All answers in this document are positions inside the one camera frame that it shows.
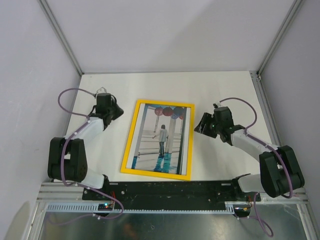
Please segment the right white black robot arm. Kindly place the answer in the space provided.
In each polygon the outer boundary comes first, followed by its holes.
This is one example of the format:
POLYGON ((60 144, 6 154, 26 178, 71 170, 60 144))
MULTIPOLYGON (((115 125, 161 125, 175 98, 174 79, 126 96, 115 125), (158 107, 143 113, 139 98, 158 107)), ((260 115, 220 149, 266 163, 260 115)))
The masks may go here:
POLYGON ((195 132, 217 138, 238 148, 259 163, 258 174, 245 174, 235 178, 230 188, 231 196, 242 201, 249 192, 264 192, 272 198, 290 199, 294 190, 302 188, 305 179, 294 150, 288 146, 266 143, 249 133, 240 124, 234 124, 232 112, 226 107, 216 107, 212 114, 205 112, 195 127, 195 132))

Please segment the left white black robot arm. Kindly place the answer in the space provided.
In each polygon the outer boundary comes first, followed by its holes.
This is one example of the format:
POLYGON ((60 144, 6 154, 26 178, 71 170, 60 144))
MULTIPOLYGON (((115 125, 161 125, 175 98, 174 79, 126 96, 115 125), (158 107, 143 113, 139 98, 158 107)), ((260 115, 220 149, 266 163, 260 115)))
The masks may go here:
POLYGON ((85 122, 74 132, 50 141, 48 154, 48 177, 67 185, 72 182, 93 189, 100 200, 110 196, 111 188, 105 184, 106 176, 90 169, 86 145, 100 135, 110 123, 124 114, 114 95, 103 92, 94 96, 96 104, 89 114, 81 114, 85 122))

